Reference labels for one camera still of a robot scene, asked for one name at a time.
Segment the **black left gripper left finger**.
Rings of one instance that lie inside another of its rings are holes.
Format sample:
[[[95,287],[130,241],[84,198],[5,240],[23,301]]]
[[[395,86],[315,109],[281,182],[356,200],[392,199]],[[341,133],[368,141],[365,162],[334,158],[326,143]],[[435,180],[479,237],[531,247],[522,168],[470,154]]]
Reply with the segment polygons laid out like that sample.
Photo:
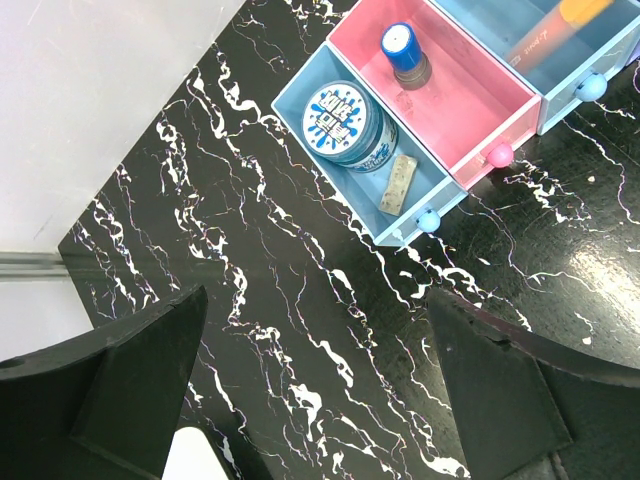
[[[207,306],[194,286],[2,361],[2,478],[161,478]]]

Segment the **orange marker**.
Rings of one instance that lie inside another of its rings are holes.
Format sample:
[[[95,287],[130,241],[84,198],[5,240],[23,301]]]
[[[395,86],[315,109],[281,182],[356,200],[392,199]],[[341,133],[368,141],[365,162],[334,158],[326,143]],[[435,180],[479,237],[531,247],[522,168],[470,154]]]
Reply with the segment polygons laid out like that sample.
[[[507,54],[507,63],[520,73],[536,68],[613,3],[613,0],[560,1]]]

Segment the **blue round jar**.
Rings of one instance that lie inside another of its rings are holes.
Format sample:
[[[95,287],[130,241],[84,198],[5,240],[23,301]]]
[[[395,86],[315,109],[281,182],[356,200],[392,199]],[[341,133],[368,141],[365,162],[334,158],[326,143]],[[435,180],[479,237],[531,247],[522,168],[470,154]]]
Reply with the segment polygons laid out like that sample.
[[[305,105],[302,139],[310,151],[338,166],[367,173],[383,166],[398,142],[398,127],[359,85],[323,85]]]

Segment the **beige eraser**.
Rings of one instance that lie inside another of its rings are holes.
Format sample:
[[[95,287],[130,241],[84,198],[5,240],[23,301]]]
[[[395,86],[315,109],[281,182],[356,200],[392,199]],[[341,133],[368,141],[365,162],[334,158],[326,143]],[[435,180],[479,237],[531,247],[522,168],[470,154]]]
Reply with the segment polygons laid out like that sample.
[[[382,195],[379,210],[399,216],[418,165],[418,160],[405,154],[394,159],[386,190]]]

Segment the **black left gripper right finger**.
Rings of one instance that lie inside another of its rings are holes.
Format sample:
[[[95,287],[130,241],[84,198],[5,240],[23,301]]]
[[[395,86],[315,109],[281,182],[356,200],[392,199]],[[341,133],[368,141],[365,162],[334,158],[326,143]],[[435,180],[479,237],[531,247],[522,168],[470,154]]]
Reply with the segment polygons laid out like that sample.
[[[472,478],[638,478],[638,369],[445,290],[429,292],[427,311]]]

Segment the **light blue drawer box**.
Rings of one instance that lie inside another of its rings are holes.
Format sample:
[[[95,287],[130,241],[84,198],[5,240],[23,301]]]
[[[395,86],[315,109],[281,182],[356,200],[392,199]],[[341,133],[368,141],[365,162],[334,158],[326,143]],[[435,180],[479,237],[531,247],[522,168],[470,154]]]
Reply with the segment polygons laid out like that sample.
[[[558,1],[438,1],[436,5],[542,97],[542,135],[581,103],[594,102],[639,41],[639,3],[614,1],[536,68],[520,73],[507,54]]]

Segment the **small blue cap bottle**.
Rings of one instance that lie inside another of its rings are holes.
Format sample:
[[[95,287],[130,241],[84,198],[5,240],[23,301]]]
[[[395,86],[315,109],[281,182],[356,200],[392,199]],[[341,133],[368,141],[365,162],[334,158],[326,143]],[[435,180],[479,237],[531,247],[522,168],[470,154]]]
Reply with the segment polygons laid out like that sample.
[[[431,63],[408,23],[397,22],[387,27],[380,47],[391,64],[396,81],[405,90],[417,90],[430,80]]]

